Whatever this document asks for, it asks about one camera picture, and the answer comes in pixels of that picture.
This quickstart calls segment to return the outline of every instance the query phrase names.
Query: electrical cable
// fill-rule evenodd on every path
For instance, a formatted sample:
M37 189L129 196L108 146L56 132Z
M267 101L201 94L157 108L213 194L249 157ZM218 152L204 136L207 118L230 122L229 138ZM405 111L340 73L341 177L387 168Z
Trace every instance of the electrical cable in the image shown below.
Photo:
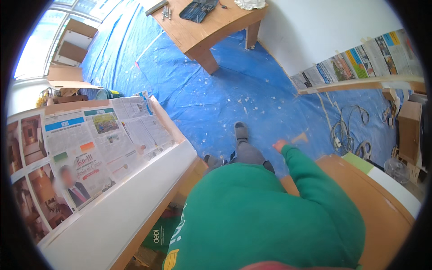
M350 105L348 107L354 107L348 116L348 125L345 123L342 117L342 112L345 107L343 107L340 110L340 121L334 124L334 126L331 129L330 132L330 138L333 143L333 148L336 152L341 153L342 155L345 155L348 152L353 152L354 150L354 138L350 135L349 131L349 121L351 119L351 115L354 111L358 109L360 113L360 117L362 119L362 122L364 125L367 125L369 123L369 113L364 108L358 106L358 105ZM336 135L336 128L340 126L340 138Z

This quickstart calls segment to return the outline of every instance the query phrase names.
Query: person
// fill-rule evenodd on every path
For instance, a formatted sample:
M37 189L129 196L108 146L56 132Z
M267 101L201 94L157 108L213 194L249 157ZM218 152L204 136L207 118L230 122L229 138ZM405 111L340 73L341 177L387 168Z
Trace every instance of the person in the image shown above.
M62 166L59 170L59 175L63 181L65 189L67 189L77 207L90 199L90 195L86 188L82 183L76 181L76 177L73 176L69 166Z
M285 158L300 197L287 194L249 143L246 124L234 128L237 157L205 156L209 168L187 197L164 269L358 267L365 224L342 188L279 140L273 148Z

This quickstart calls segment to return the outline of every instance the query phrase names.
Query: yellow object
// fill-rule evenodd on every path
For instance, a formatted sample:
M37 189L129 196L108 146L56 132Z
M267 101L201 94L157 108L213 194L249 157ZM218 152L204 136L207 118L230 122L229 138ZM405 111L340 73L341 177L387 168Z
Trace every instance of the yellow object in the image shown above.
M175 261L177 260L177 253L179 249L171 250L166 256L165 262L163 264L163 270L171 270L175 266Z

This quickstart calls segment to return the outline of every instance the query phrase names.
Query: blue tarp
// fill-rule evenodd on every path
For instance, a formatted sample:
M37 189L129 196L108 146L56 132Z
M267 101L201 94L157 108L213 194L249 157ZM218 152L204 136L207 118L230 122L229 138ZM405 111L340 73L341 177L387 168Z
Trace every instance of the blue tarp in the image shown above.
M353 112L354 147L368 140L375 163L383 166L390 158L397 129L381 120L389 103L380 89L298 95L259 43L253 50L245 49L244 31L231 34L211 52L220 69L210 76L180 52L136 1L124 0L100 26L81 67L85 81L95 85L126 96L143 90L154 94L201 158L210 153L229 159L235 149L233 124L244 121L251 144L271 161L278 177L285 176L288 169L272 144L304 132L308 141L295 144L309 157L334 153L330 126L340 119L338 108L349 105L370 114L370 122L363 125L359 112ZM83 92L89 99L95 97L94 90ZM402 91L397 93L403 100ZM344 110L344 119L349 112Z

